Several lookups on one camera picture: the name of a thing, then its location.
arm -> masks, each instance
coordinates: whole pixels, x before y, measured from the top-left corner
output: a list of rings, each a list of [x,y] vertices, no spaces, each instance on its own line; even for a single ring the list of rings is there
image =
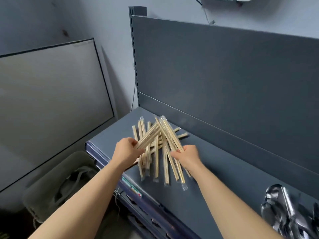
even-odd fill
[[[194,145],[171,152],[197,181],[224,239],[282,239],[253,209],[227,188],[201,162]]]
[[[93,239],[122,173],[144,149],[134,149],[133,138],[116,144],[108,165],[57,209],[29,239]]]

person's right hand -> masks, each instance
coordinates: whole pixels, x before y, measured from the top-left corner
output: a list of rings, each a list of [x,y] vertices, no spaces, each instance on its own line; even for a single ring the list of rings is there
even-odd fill
[[[195,145],[186,145],[183,148],[185,152],[181,153],[179,150],[177,150],[171,152],[171,155],[179,160],[181,165],[193,175],[194,171],[199,169],[203,164],[199,158]]]

wrapped chopstick pair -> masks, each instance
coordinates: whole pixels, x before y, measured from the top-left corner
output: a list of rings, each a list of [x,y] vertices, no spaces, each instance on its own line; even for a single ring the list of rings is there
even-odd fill
[[[144,180],[146,176],[150,175],[150,163],[152,163],[151,155],[154,154],[154,182],[159,181],[159,149],[162,148],[163,154],[163,168],[164,168],[164,185],[169,185],[169,163],[172,167],[176,181],[181,181],[183,190],[187,190],[185,178],[178,160],[170,155],[171,151],[179,149],[184,152],[184,149],[179,141],[179,138],[188,136],[187,133],[177,136],[175,132],[180,128],[172,129],[165,116],[161,116],[158,120],[155,118],[156,123],[151,126],[147,123],[147,132],[145,131],[144,118],[141,117],[138,121],[139,140],[137,136],[136,127],[133,126],[134,139],[138,140],[136,148],[145,148],[145,153],[137,159],[141,179]]]

white panel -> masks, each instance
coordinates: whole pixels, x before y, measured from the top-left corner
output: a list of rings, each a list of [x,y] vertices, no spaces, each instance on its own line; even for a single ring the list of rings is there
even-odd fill
[[[0,58],[0,190],[111,117],[93,40]]]

white wall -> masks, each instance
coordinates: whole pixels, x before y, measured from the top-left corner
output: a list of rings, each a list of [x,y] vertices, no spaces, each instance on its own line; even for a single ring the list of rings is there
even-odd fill
[[[319,37],[319,0],[202,0],[216,25]],[[134,88],[129,6],[146,6],[148,16],[207,24],[195,0],[56,0],[73,39],[96,39],[102,68],[112,85],[118,117],[130,110]]]
[[[68,42],[53,0],[0,0],[0,55]]]

